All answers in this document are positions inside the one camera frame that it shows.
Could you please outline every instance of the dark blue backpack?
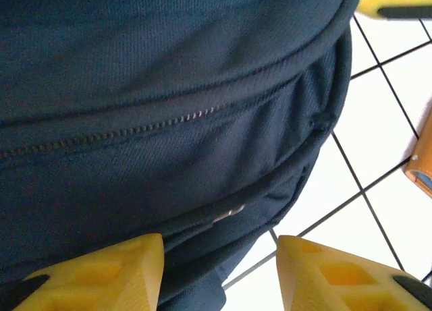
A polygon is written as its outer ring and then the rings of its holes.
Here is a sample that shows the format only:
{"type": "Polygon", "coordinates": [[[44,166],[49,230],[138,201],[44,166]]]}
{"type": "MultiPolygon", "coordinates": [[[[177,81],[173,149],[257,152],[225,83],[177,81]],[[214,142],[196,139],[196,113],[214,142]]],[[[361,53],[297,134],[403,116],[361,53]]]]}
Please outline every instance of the dark blue backpack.
{"type": "Polygon", "coordinates": [[[159,310],[220,310],[340,115],[358,0],[0,2],[0,284],[158,232],[159,310]]]}

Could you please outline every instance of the black grout line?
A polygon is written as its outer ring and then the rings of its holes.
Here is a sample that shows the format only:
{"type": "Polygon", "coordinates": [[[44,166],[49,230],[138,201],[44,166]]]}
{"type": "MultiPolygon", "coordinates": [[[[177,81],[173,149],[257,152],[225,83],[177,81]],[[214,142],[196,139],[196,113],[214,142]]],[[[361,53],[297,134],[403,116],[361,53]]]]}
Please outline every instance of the black grout line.
{"type": "Polygon", "coordinates": [[[373,181],[368,186],[366,186],[364,188],[364,191],[365,192],[369,191],[371,188],[373,188],[375,185],[377,185],[380,181],[382,181],[385,178],[387,178],[387,176],[390,176],[392,173],[394,173],[395,171],[397,171],[400,167],[404,166],[409,161],[410,161],[410,157],[405,158],[403,161],[401,161],[400,163],[398,163],[395,167],[393,167],[392,169],[390,169],[387,173],[385,173],[382,176],[378,177],[375,181],[373,181]]]}
{"type": "Polygon", "coordinates": [[[425,24],[423,23],[423,21],[421,19],[418,19],[420,21],[421,26],[423,27],[423,29],[425,30],[427,36],[429,37],[429,40],[432,41],[431,35],[429,34],[429,31],[427,30],[425,24]]]}
{"type": "Polygon", "coordinates": [[[342,154],[342,157],[344,158],[345,163],[347,164],[348,169],[350,170],[351,175],[353,176],[358,188],[360,189],[360,191],[363,191],[362,184],[360,184],[360,181],[358,180],[357,174],[354,172],[354,169],[352,168],[351,163],[348,160],[348,156],[346,155],[345,150],[342,149],[342,145],[340,144],[338,137],[335,135],[334,132],[331,133],[331,136],[335,140],[336,146],[339,148],[339,151],[342,154]]]}
{"type": "Polygon", "coordinates": [[[367,197],[366,193],[364,193],[364,192],[363,192],[363,197],[364,197],[364,200],[366,201],[367,206],[369,207],[369,210],[371,211],[371,213],[373,215],[373,218],[375,219],[375,222],[378,224],[378,228],[381,230],[381,233],[383,234],[383,237],[384,237],[385,241],[387,242],[387,245],[389,246],[391,253],[393,254],[393,257],[396,259],[396,262],[398,263],[399,268],[401,270],[405,271],[402,263],[400,262],[398,254],[396,254],[396,251],[394,250],[393,245],[390,242],[390,238],[388,238],[388,236],[384,230],[384,227],[381,224],[381,221],[378,219],[378,216],[375,213],[375,210],[373,209],[371,202],[369,202],[369,198],[367,197]]]}
{"type": "Polygon", "coordinates": [[[421,45],[418,45],[418,46],[416,46],[414,48],[411,48],[410,50],[404,51],[403,53],[400,53],[399,55],[396,55],[396,56],[394,56],[394,57],[392,57],[390,59],[386,59],[385,61],[381,62],[380,64],[382,66],[387,65],[388,63],[391,63],[392,61],[395,61],[397,59],[401,59],[402,57],[405,57],[406,55],[409,55],[409,54],[411,54],[411,53],[413,53],[413,52],[415,52],[415,51],[417,51],[419,49],[422,49],[422,48],[430,45],[431,43],[432,43],[431,40],[426,41],[425,43],[422,43],[421,45]]]}
{"type": "MultiPolygon", "coordinates": [[[[407,159],[404,159],[401,163],[397,164],[395,167],[393,167],[392,169],[390,169],[389,171],[387,171],[386,173],[384,173],[382,176],[378,177],[375,181],[373,181],[372,183],[370,183],[363,190],[365,192],[369,191],[372,187],[376,186],[378,183],[380,183],[385,178],[387,178],[388,176],[390,176],[392,173],[394,173],[395,171],[397,171],[400,167],[402,167],[403,165],[405,165],[409,160],[410,160],[410,157],[408,157],[407,159]]],[[[322,224],[324,221],[328,220],[330,217],[334,216],[337,212],[341,211],[345,206],[349,205],[349,203],[351,203],[352,201],[354,201],[355,199],[357,199],[361,195],[362,195],[361,191],[357,192],[355,195],[353,195],[349,199],[347,199],[347,201],[345,201],[344,203],[342,203],[341,205],[339,205],[337,208],[335,208],[331,212],[327,213],[324,217],[322,217],[321,219],[319,219],[318,221],[316,221],[315,223],[313,223],[307,229],[305,229],[302,232],[300,232],[297,236],[298,237],[305,236],[306,234],[308,234],[309,232],[311,232],[313,229],[315,229],[316,227],[318,227],[320,224],[322,224]]]]}
{"type": "Polygon", "coordinates": [[[348,169],[350,170],[350,172],[351,172],[351,174],[352,174],[352,176],[353,176],[355,182],[357,183],[357,186],[358,186],[358,188],[360,189],[360,193],[362,194],[364,200],[366,201],[366,204],[367,204],[367,206],[369,207],[369,210],[370,210],[370,212],[372,213],[372,216],[373,216],[375,222],[377,223],[378,228],[379,228],[379,230],[381,231],[381,234],[383,235],[383,237],[384,237],[384,239],[385,239],[385,242],[387,242],[387,245],[389,246],[389,249],[390,249],[391,253],[393,254],[393,257],[396,259],[396,262],[398,263],[400,269],[404,270],[404,267],[402,266],[402,263],[400,262],[400,259],[399,259],[398,255],[396,254],[396,251],[394,250],[393,245],[392,245],[392,243],[390,242],[390,239],[388,238],[388,236],[387,236],[387,234],[386,234],[386,232],[385,232],[385,230],[384,230],[384,228],[383,228],[383,225],[381,224],[381,222],[380,222],[379,219],[378,219],[377,214],[376,214],[375,211],[373,210],[372,204],[369,202],[369,198],[367,197],[366,192],[365,192],[365,190],[363,189],[363,187],[362,187],[362,185],[361,185],[361,183],[360,183],[360,180],[359,180],[358,177],[357,177],[357,174],[354,172],[354,170],[353,170],[353,168],[352,168],[352,166],[351,166],[351,163],[350,163],[350,161],[348,160],[348,157],[346,156],[346,153],[345,153],[344,149],[342,148],[342,145],[340,144],[340,142],[339,142],[339,140],[338,140],[338,137],[336,137],[336,135],[335,135],[334,132],[333,132],[331,135],[333,136],[333,139],[335,140],[336,145],[337,145],[337,147],[339,148],[339,150],[340,150],[340,152],[341,152],[341,154],[342,154],[342,156],[343,156],[343,158],[344,158],[344,160],[345,160],[345,163],[346,163],[347,166],[348,166],[348,169]]]}
{"type": "Polygon", "coordinates": [[[351,203],[352,201],[354,201],[355,199],[357,199],[361,195],[362,195],[362,193],[358,192],[355,195],[351,196],[349,199],[347,199],[347,201],[345,201],[344,203],[342,203],[341,205],[339,205],[337,208],[335,208],[334,210],[332,210],[330,213],[327,213],[324,217],[322,217],[321,219],[319,219],[317,222],[313,223],[307,229],[305,229],[302,232],[300,232],[297,235],[297,237],[304,237],[309,232],[311,232],[313,229],[315,229],[316,227],[318,227],[324,221],[330,219],[330,217],[334,216],[336,213],[338,213],[339,211],[341,211],[343,208],[345,208],[347,205],[349,205],[349,203],[351,203]]]}
{"type": "Polygon", "coordinates": [[[263,266],[266,262],[271,260],[273,257],[276,256],[276,251],[272,252],[270,255],[264,257],[262,260],[257,262],[254,266],[250,267],[247,271],[244,271],[242,274],[238,275],[235,279],[230,281],[229,283],[226,283],[222,288],[224,291],[235,285],[236,283],[240,282],[243,278],[251,274],[251,272],[255,271],[260,266],[263,266]]]}
{"type": "Polygon", "coordinates": [[[277,244],[277,236],[276,236],[276,232],[274,229],[270,229],[270,235],[273,238],[275,244],[277,244]]]}
{"type": "Polygon", "coordinates": [[[378,67],[379,67],[378,65],[375,65],[375,66],[372,66],[372,67],[367,68],[365,70],[362,70],[360,73],[352,75],[351,76],[351,80],[355,80],[356,78],[358,78],[360,76],[363,76],[363,75],[365,75],[367,73],[370,73],[371,71],[373,71],[374,69],[377,69],[378,67]]]}
{"type": "MultiPolygon", "coordinates": [[[[380,64],[382,66],[387,65],[388,63],[391,63],[391,62],[393,62],[393,61],[395,61],[397,59],[401,59],[402,57],[404,57],[406,55],[409,55],[409,54],[411,54],[411,53],[413,53],[413,52],[415,52],[415,51],[417,51],[419,49],[422,49],[423,47],[426,47],[427,45],[432,45],[432,40],[426,41],[425,43],[422,43],[421,45],[418,45],[418,46],[416,46],[416,47],[414,47],[414,48],[412,48],[410,50],[407,50],[407,51],[405,51],[403,53],[400,53],[399,55],[396,55],[396,56],[394,56],[394,57],[392,57],[390,59],[386,59],[385,61],[383,61],[380,64]]],[[[379,68],[380,64],[377,64],[377,65],[374,65],[372,67],[366,68],[365,70],[362,70],[361,72],[358,72],[357,74],[352,75],[351,76],[351,80],[355,80],[356,78],[358,78],[360,76],[363,76],[363,75],[365,75],[367,73],[370,73],[371,71],[379,68]]]]}
{"type": "Polygon", "coordinates": [[[421,281],[425,282],[425,281],[427,281],[431,277],[432,277],[432,271],[430,271],[429,273],[427,273],[427,275],[421,281]]]}
{"type": "Polygon", "coordinates": [[[405,116],[405,119],[407,120],[408,124],[410,125],[412,132],[414,133],[414,135],[415,135],[416,138],[418,139],[418,138],[419,138],[419,135],[417,134],[417,131],[415,130],[415,128],[414,128],[414,126],[413,126],[413,124],[412,124],[412,122],[411,122],[411,120],[410,120],[408,114],[407,114],[406,111],[405,111],[404,106],[402,105],[402,102],[400,101],[398,95],[396,94],[396,91],[394,90],[394,87],[393,87],[392,83],[390,82],[390,80],[389,80],[387,74],[385,73],[385,71],[384,71],[384,69],[383,69],[383,66],[382,66],[381,62],[378,60],[378,57],[377,57],[376,53],[374,52],[374,50],[373,50],[373,48],[372,48],[372,45],[371,45],[371,43],[369,42],[368,38],[366,37],[366,34],[365,34],[365,32],[363,31],[363,29],[362,29],[362,27],[361,27],[361,25],[360,25],[360,22],[358,22],[356,16],[354,16],[354,21],[356,22],[356,24],[357,24],[357,26],[358,26],[358,29],[360,30],[360,33],[362,34],[364,40],[366,41],[369,50],[371,50],[371,52],[372,52],[372,56],[375,58],[375,61],[377,62],[378,66],[379,66],[379,69],[381,70],[381,73],[384,75],[384,78],[385,78],[385,80],[387,81],[387,83],[388,83],[388,85],[389,85],[389,87],[390,87],[390,89],[391,89],[391,92],[393,93],[393,95],[394,95],[396,101],[398,102],[398,104],[399,104],[399,108],[402,110],[402,112],[403,112],[403,114],[404,114],[404,116],[405,116]]]}

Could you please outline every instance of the tile floor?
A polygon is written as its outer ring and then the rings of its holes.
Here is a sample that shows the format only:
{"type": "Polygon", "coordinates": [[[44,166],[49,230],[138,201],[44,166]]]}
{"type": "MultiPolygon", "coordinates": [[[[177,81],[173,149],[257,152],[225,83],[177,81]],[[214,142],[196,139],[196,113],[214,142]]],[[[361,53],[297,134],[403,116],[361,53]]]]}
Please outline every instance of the tile floor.
{"type": "Polygon", "coordinates": [[[283,310],[275,263],[283,234],[432,284],[432,200],[403,174],[432,108],[432,21],[356,14],[351,29],[352,81],[340,121],[296,205],[224,283],[223,311],[283,310]]]}

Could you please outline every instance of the zipper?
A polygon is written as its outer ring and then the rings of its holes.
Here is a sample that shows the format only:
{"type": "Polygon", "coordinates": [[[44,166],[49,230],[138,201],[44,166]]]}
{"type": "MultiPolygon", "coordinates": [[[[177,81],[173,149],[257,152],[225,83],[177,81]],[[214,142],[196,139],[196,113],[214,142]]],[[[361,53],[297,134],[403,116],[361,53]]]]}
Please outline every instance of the zipper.
{"type": "Polygon", "coordinates": [[[245,204],[242,204],[238,208],[232,208],[228,212],[225,212],[222,215],[218,216],[216,219],[214,219],[213,223],[219,222],[220,220],[224,220],[225,218],[232,217],[233,215],[242,212],[245,206],[245,204]]]}
{"type": "Polygon", "coordinates": [[[11,150],[0,151],[0,159],[5,159],[8,157],[22,157],[26,154],[36,154],[42,152],[51,152],[58,149],[70,148],[74,146],[81,146],[85,144],[92,144],[102,140],[123,138],[126,136],[132,136],[136,134],[142,134],[152,130],[160,130],[163,128],[171,127],[173,125],[186,123],[189,121],[194,121],[197,119],[202,119],[203,117],[208,117],[209,115],[220,111],[221,107],[219,105],[211,107],[210,109],[205,109],[198,112],[193,112],[192,114],[182,115],[176,117],[175,119],[168,119],[153,124],[138,125],[132,128],[124,128],[111,132],[104,132],[102,134],[91,134],[82,137],[70,138],[67,140],[60,140],[54,142],[47,142],[38,145],[21,146],[11,150]]]}

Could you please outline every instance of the metal zipper slider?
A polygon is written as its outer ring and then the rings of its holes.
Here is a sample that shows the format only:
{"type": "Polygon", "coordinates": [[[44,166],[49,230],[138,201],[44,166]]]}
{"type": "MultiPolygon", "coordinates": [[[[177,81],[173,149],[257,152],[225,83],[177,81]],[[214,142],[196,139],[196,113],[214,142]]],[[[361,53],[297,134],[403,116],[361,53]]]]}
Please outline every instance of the metal zipper slider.
{"type": "Polygon", "coordinates": [[[220,221],[220,220],[222,220],[224,218],[228,218],[228,217],[230,217],[232,215],[236,215],[237,213],[241,212],[244,209],[245,206],[246,205],[243,204],[242,206],[240,206],[238,208],[233,208],[233,209],[229,210],[228,212],[223,213],[221,216],[219,216],[215,220],[213,220],[213,223],[216,223],[216,222],[218,222],[218,221],[220,221]]]}

